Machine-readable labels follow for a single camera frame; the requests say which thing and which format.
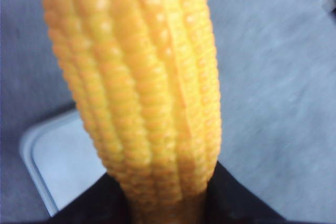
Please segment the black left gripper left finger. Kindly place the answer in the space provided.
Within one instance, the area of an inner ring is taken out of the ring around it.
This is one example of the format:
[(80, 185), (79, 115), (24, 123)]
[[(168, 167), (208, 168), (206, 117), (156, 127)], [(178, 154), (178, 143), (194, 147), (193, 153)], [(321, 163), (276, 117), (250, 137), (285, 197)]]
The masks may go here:
[(128, 202), (119, 183), (104, 174), (47, 223), (131, 223)]

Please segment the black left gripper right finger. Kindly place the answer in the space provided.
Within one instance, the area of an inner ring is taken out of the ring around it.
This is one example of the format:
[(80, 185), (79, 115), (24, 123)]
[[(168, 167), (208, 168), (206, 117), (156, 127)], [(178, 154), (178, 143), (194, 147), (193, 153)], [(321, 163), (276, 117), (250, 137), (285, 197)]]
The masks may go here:
[(206, 196), (206, 223), (289, 223), (217, 162)]

